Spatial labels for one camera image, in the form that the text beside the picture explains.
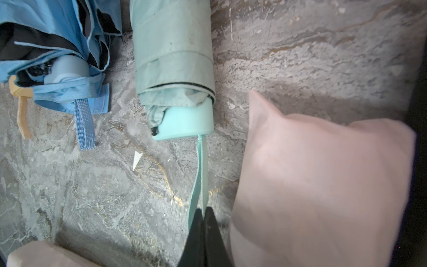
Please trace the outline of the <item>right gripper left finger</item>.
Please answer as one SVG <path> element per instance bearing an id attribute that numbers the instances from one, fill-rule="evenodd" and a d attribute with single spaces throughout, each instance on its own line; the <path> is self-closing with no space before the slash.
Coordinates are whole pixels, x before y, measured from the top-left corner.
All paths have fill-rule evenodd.
<path id="1" fill-rule="evenodd" d="M 189 235 L 178 263 L 178 267 L 204 267 L 205 245 L 204 245 L 204 219 L 201 209 L 196 209 L 190 227 Z"/>

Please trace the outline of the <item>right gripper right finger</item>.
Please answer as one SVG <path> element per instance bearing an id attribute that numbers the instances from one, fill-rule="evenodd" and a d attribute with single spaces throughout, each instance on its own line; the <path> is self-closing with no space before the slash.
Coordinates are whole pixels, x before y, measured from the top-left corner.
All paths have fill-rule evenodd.
<path id="1" fill-rule="evenodd" d="M 203 220 L 204 267 L 232 267 L 212 207 L 207 207 Z"/>

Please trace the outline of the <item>small pink umbrella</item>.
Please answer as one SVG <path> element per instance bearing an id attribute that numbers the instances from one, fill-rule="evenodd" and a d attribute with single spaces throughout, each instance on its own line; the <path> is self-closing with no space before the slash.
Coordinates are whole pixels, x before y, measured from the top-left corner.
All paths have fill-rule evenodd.
<path id="1" fill-rule="evenodd" d="M 237 267 L 386 267 L 413 172 L 415 132 L 284 115 L 249 94 L 227 249 Z"/>

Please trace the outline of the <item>black umbrella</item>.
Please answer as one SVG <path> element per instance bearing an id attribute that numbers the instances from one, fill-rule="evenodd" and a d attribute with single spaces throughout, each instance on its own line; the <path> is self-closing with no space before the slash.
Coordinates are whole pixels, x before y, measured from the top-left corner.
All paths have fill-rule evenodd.
<path id="1" fill-rule="evenodd" d="M 427 48 L 423 55 L 404 122 L 416 133 L 409 200 L 391 267 L 427 265 Z"/>

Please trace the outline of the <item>mint green umbrella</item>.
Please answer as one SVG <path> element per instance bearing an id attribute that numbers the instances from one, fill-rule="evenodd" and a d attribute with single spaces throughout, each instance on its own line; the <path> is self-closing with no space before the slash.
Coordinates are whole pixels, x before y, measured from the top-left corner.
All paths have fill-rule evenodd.
<path id="1" fill-rule="evenodd" d="M 188 221 L 209 199 L 206 138 L 216 100 L 209 1 L 131 1 L 136 93 L 154 140 L 197 138 Z"/>

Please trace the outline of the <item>beige umbrella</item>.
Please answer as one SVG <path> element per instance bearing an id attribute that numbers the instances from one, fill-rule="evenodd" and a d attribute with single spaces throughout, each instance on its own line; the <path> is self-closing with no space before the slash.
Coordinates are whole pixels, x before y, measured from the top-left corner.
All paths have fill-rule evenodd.
<path id="1" fill-rule="evenodd" d="M 33 98 L 33 88 L 19 87 L 15 84 L 16 75 L 12 75 L 9 80 L 10 93 L 18 98 L 17 124 L 24 139 L 32 139 L 32 133 L 27 121 L 28 99 Z"/>

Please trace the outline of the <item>blue umbrella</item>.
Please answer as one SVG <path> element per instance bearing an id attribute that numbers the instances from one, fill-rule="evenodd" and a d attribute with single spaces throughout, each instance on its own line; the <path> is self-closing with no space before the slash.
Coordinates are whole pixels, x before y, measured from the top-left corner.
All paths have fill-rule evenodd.
<path id="1" fill-rule="evenodd" d="M 120 1 L 2 1 L 1 82 L 73 114 L 80 149 L 91 150 L 92 117 L 109 110 L 111 41 L 121 35 Z"/>

